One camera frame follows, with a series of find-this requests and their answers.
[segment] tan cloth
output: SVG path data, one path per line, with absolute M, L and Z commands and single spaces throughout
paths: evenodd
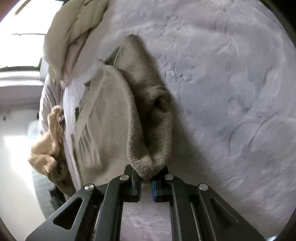
M 31 147 L 28 158 L 31 166 L 40 174 L 46 175 L 63 193 L 75 194 L 63 149 L 64 135 L 63 109 L 54 106 L 48 115 L 49 131 L 43 133 Z
M 108 3 L 109 0 L 72 0 L 56 13 L 43 45 L 44 59 L 49 64 L 50 81 L 60 84 L 63 71 L 67 73 L 67 70 L 72 69 L 86 41 L 88 30 L 101 22 Z M 72 44 L 72 53 L 66 55 Z M 65 62 L 68 62 L 67 67 L 63 69 Z
M 169 95 L 136 36 L 102 62 L 79 107 L 74 153 L 82 184 L 107 183 L 127 164 L 149 180 L 168 162 Z

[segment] bright window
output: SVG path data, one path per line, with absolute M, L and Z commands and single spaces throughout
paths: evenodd
M 20 10 L 25 2 L 20 1 L 0 23 L 0 71 L 40 69 L 44 35 L 63 4 L 31 0 Z

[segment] floor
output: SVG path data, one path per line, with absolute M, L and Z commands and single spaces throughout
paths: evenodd
M 45 220 L 27 162 L 32 144 L 28 125 L 36 114 L 36 110 L 0 113 L 0 217 L 17 241 L 24 241 Z

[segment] wrinkled sheet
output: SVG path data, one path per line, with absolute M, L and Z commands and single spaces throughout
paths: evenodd
M 40 98 L 38 126 L 41 133 L 49 130 L 47 117 L 52 108 L 59 105 L 63 97 L 63 90 L 60 85 L 55 85 L 46 76 Z
M 140 36 L 172 95 L 170 172 L 190 184 L 208 183 L 266 238 L 278 234 L 296 206 L 296 50 L 255 0 L 110 1 L 63 97 L 76 188 L 74 108 L 97 60 L 129 34 Z M 130 221 L 122 241 L 171 240 L 168 207 L 164 214 L 163 206 L 142 200 L 124 210 Z

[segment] white wall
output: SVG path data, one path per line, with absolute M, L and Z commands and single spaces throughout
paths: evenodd
M 1 86 L 0 83 L 0 111 L 26 107 L 39 108 L 42 89 L 43 85 Z
M 36 114 L 37 110 L 0 112 L 0 217 L 17 241 L 24 241 L 45 220 L 27 161 L 28 124 Z

